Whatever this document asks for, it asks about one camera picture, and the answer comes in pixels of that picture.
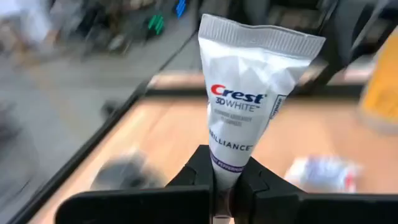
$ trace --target floor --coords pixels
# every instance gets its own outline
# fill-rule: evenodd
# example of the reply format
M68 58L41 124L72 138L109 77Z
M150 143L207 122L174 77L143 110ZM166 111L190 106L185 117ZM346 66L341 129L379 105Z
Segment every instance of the floor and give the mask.
M29 68L0 58L0 102L10 107L18 136L23 136L8 163L0 158L2 170L19 171L17 177L14 172L0 177L0 189L18 183L11 187L18 190L0 195L0 223L6 223L103 124L100 109L106 100L126 100L160 69L200 69L197 36L190 39L194 24L191 14L172 19L162 36L133 46L121 58L95 55L82 62L62 57Z

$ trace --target wooden table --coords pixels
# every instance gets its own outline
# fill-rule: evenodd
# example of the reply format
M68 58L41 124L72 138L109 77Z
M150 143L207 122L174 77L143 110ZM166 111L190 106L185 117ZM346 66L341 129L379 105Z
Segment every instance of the wooden table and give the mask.
M203 75L155 77L151 88L201 87ZM135 103L30 223L51 224L68 197L90 189L101 166L137 150L165 183L199 144L208 144L206 98L145 97ZM261 138L253 156L284 175L299 156L333 155L363 167L361 193L398 192L398 137L378 134L358 119L353 101L288 100Z

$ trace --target black plastic mount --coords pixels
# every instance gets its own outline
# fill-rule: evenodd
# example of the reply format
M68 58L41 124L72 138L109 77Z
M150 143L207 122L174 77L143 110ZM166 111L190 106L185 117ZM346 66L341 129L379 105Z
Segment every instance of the black plastic mount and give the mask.
M216 185L199 146L162 189L85 192L58 209L57 224L211 223ZM308 194L250 158L233 195L236 224L398 223L397 195Z

